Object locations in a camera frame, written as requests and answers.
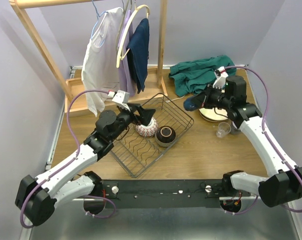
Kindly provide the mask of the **cream round plate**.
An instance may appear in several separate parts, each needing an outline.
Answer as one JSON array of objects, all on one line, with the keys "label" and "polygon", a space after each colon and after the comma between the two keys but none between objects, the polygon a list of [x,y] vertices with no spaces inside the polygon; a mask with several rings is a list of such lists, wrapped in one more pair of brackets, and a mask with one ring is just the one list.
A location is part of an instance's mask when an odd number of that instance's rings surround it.
[{"label": "cream round plate", "polygon": [[228,120],[227,112],[223,109],[213,108],[213,109],[207,109],[202,108],[199,109],[200,115],[209,122],[221,122]]}]

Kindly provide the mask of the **dark blue teacup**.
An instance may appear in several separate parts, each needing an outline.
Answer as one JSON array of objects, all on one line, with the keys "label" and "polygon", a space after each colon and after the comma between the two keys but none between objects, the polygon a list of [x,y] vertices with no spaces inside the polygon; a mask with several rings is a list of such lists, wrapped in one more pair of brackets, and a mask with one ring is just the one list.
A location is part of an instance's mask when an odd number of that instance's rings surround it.
[{"label": "dark blue teacup", "polygon": [[194,97],[189,97],[184,101],[183,107],[186,111],[193,112],[195,110],[202,108],[202,102],[194,103],[193,99]]}]

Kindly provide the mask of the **dark brown bowl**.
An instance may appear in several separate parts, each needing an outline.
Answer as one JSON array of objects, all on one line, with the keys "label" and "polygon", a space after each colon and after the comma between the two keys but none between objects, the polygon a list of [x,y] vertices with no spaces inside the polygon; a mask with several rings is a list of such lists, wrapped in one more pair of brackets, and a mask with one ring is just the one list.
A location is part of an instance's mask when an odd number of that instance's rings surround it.
[{"label": "dark brown bowl", "polygon": [[155,133],[155,141],[161,147],[169,147],[176,139],[176,132],[170,126],[162,126]]}]

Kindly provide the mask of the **clear glass cup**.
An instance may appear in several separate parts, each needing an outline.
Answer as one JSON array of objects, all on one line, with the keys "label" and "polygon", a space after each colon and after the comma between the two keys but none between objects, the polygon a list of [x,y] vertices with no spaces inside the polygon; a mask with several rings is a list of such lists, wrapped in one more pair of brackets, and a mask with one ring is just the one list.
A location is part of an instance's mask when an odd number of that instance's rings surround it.
[{"label": "clear glass cup", "polygon": [[224,138],[231,132],[231,126],[228,123],[221,122],[218,125],[217,131],[216,131],[216,136],[218,138]]}]

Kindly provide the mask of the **grey blue mug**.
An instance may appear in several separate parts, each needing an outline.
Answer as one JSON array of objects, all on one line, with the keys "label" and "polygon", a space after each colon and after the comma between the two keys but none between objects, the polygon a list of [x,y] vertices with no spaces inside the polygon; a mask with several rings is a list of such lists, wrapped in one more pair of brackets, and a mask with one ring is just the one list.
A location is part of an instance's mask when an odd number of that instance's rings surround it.
[{"label": "grey blue mug", "polygon": [[232,122],[230,126],[231,126],[231,130],[230,130],[231,135],[239,135],[241,133],[241,130],[236,127],[234,122]]}]

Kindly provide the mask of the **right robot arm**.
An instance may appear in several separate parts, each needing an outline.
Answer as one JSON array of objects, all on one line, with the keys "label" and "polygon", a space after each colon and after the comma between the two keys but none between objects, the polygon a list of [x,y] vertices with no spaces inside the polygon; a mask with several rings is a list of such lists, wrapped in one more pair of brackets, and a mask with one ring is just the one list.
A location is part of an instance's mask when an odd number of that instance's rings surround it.
[{"label": "right robot arm", "polygon": [[224,174],[221,191],[225,195],[246,191],[260,197],[270,208],[302,198],[302,167],[280,147],[256,105],[247,102],[246,81],[242,77],[227,77],[224,89],[208,85],[200,103],[207,109],[226,110],[228,118],[249,139],[267,171],[267,177],[249,175],[242,170]]}]

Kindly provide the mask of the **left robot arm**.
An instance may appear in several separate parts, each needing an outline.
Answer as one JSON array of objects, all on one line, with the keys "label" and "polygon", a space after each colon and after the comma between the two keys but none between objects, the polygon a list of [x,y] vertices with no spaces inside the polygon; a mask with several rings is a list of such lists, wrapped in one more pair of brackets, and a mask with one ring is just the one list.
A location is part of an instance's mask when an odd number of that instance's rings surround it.
[{"label": "left robot arm", "polygon": [[24,228],[43,224],[58,205],[77,197],[89,196],[107,201],[100,195],[101,178],[95,173],[86,173],[75,181],[72,178],[106,156],[114,141],[130,125],[147,126],[156,112],[137,103],[122,105],[118,109],[119,113],[112,110],[101,112],[93,132],[62,162],[37,177],[27,175],[21,180],[15,205],[21,211],[20,224]]}]

